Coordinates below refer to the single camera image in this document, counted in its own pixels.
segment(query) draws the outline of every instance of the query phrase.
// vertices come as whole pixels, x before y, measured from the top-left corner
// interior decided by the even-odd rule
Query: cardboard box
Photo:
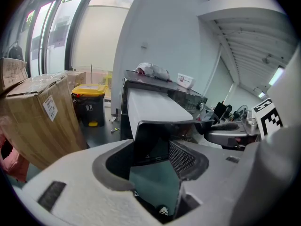
[[[14,148],[40,169],[87,147],[65,74],[26,79],[2,97],[0,127]]]
[[[57,74],[66,74],[68,79],[68,89],[70,94],[72,90],[80,84],[86,83],[86,72],[64,70]]]
[[[27,78],[26,62],[13,58],[0,59],[0,94]]]

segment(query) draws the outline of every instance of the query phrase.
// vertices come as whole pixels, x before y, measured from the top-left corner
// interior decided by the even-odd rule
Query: yellow bin lid
[[[108,86],[100,84],[80,84],[72,90],[73,94],[102,96],[105,94]]]

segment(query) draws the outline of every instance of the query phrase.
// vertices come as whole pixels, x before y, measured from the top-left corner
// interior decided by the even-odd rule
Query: fluorescent light
[[[259,98],[263,97],[265,94],[262,92],[258,95]]]
[[[282,75],[284,71],[284,68],[279,67],[276,71],[276,73],[274,74],[273,78],[269,81],[270,85],[275,84],[275,82],[279,79],[279,77]]]

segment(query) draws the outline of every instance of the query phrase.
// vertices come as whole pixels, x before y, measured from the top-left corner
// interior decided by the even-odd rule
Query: ceiling
[[[286,16],[224,18],[215,23],[221,30],[236,64],[240,87],[254,95],[267,92],[279,66],[286,67],[298,39]]]

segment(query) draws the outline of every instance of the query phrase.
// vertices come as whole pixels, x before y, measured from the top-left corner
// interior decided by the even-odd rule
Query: bin with yellow lid
[[[107,85],[80,84],[72,90],[76,114],[84,126],[104,125],[103,99]]]

